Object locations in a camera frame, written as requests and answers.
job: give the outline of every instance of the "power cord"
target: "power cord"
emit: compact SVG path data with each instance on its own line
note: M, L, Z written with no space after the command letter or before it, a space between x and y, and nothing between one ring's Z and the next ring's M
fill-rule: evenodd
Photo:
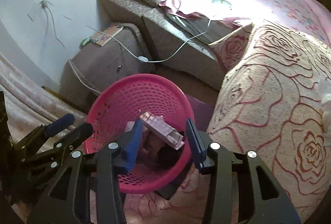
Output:
M42 7L45 11L46 11L46 9L47 9L47 10L49 11L49 13L51 14L51 17L52 17L52 23L53 23L53 28L54 28L54 35L55 35L55 38L56 38L57 41L59 41L59 42L62 44L62 46L63 46L64 48L66 48L66 47L64 46L64 44L62 43L62 41L59 40L58 37L57 37L57 35L56 35L54 17L53 17L52 11L51 11L50 8L48 7L47 3L49 3L49 2L43 0L43 1L41 2L41 7ZM101 92L99 92L99 91L96 90L96 89L91 88L90 86L86 85L86 84L81 80L81 78L80 78L79 75L77 74L75 68L73 67L72 62L71 62L70 59L68 60L68 63L69 63L69 65L71 66L72 72L75 74L75 76L78 78L78 80L79 80L79 81L80 81L85 87L87 87L88 89L90 89L90 90L92 90L92 91L94 91L94 92L96 92L96 93L98 93L98 94L101 94Z
M56 38L57 41L59 41L59 42L62 44L62 46L63 46L64 48L66 48L66 47L64 46L64 44L62 43L62 41L59 40L58 37L57 37L57 35L56 35L56 29L55 29L54 17L53 17L53 14L52 14L51 9L48 7L48 3L51 4L51 5L53 6L52 3L50 3L50 2L48 2L48 1L46 1L46 0L43 0L43 1L41 2L41 7L42 7L42 9L44 9L45 11L46 11L46 9L47 9L47 10L49 11L49 13L51 14L51 18L52 18L52 23L53 23L53 28L54 28L54 35L55 35L55 38ZM174 55L176 55L176 53L178 53L178 52L181 50L181 48L184 47L184 45L185 45L187 42L189 42L189 41L192 40L193 38L196 38L196 37L198 37L198 36L200 36L200 35L203 35L203 34L207 33L210 23L211 23L211 20L209 20L208 25L207 25L207 29L206 29L205 32L200 33L200 34L198 34L198 35L195 35L195 36L189 38L188 40L186 40L186 41L185 41L185 42L184 42L184 43L183 43L183 44L182 44L182 45L181 45L181 46L180 46L180 47L174 52L173 55L171 55L171 56L168 57L167 59L165 59L165 60L161 60L161 61L150 61L150 60L148 60L148 58L146 58L146 57L144 57L144 56L138 56L138 57L137 57L137 56L134 55L134 54L133 54L133 53L132 53L127 47L125 47L125 46L124 46L119 40L117 40L115 37L110 36L110 35L108 35L108 34L106 34L106 33L104 33L104 32L98 31L98 30L96 30L96 29L94 29L93 27L90 27L90 26L88 26L88 25L86 25L86 27L88 27L88 28L90 28L90 29L92 29L92 30L94 30L94 31L97 31L98 33L104 34L104 35L108 36L109 38L115 40L119 45L121 45L121 46L122 46L122 47L123 47L128 53L130 53L134 58L138 59L139 61L141 61L141 62L143 62L143 63L162 63L162 62L165 62L165 61L169 60L169 59L172 58ZM94 91L94 92L96 92L96 93L98 93L98 94L101 94L101 92L99 92L98 90L93 89L93 88L91 88L90 86L86 85L86 84L81 80L81 78L79 77L79 75L77 74L77 72L76 72L75 68L73 67L72 62L71 62L70 59L69 59L68 62L69 62L69 64L70 64L71 69L72 69L73 73L75 74L75 76L79 79L79 81L80 81L85 87L87 87L88 89L90 89L90 90L92 90L92 91Z
M209 20L209 22L208 22L207 30L208 30L208 28L209 28L210 23L211 23L211 20ZM88 26L88 25L87 25L87 27L90 28L90 29L92 29L92 30L94 30L94 31L97 31L98 33L104 34L104 35L106 35L106 36L112 38L112 39L115 40L118 44L120 44L124 49L126 49L126 50L127 50L127 51L128 51L128 52L129 52L134 58L136 58L136 59L138 59L138 60L140 60L141 62L144 62L144 63L162 63L162 62L165 62L165 61L169 60L170 58L172 58L173 56L175 56L175 54L178 53L178 52L181 50L181 48L184 47L184 45L185 45L187 42L189 42L189 41L192 40L193 38L196 38L196 37L198 37L198 36L200 36L200 35L203 35L203 34L207 33L207 30L206 30L206 31L203 32L203 33L200 33L200 34L198 34L198 35L195 35L195 36L189 38L188 40L186 40L186 41L185 41L185 42L184 42L184 43L178 48L178 50L175 51L175 53L174 53L173 55L171 55L169 58L167 58L167 59L165 59L165 60L161 60L161 61L150 61L150 60L148 60L148 58L146 58L146 57L144 57L144 56L139 56L139 57L135 56L131 51L129 51L128 48L126 48L126 47L125 47L121 42L119 42L116 38L114 38L114 37L112 37L112 36L110 36L110 35L108 35L108 34L106 34L106 33L104 33L104 32L98 31L98 30L96 30L96 29L94 29L94 28L92 28L92 27L90 27L90 26Z

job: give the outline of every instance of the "crumpled paper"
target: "crumpled paper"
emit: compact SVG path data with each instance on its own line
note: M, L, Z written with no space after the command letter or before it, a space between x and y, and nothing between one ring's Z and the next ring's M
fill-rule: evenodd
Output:
M318 93L321 99L321 109L323 111L324 146L331 146L331 82L320 78Z

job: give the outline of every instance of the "book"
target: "book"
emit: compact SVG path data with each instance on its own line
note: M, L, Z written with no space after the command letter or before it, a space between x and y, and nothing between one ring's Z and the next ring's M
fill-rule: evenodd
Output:
M110 26L105 31L103 31L104 34L96 32L91 37L90 41L103 47L109 40L112 39L112 37L116 36L122 29L123 26L118 26L118 25Z

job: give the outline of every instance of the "silver screw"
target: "silver screw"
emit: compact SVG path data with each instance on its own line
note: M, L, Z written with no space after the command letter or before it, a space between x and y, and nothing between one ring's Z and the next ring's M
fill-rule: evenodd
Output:
M210 147L212 149L219 149L221 147L221 145L219 143L213 142L210 144Z
M71 153L71 156L73 158L78 158L80 155L81 155L81 152L80 151L74 151L73 153Z
M116 142L110 143L108 145L109 149L117 149L119 147L119 145Z
M249 157L251 157L251 158L255 158L256 156L257 156L257 154L256 154L256 152L255 151L249 151L249 152L247 152L247 155L249 156Z

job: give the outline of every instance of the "lamp base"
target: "lamp base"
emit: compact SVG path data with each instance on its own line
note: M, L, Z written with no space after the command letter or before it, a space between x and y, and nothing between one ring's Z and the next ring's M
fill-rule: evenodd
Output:
M221 9L232 10L231 3L226 0L212 0L211 2Z

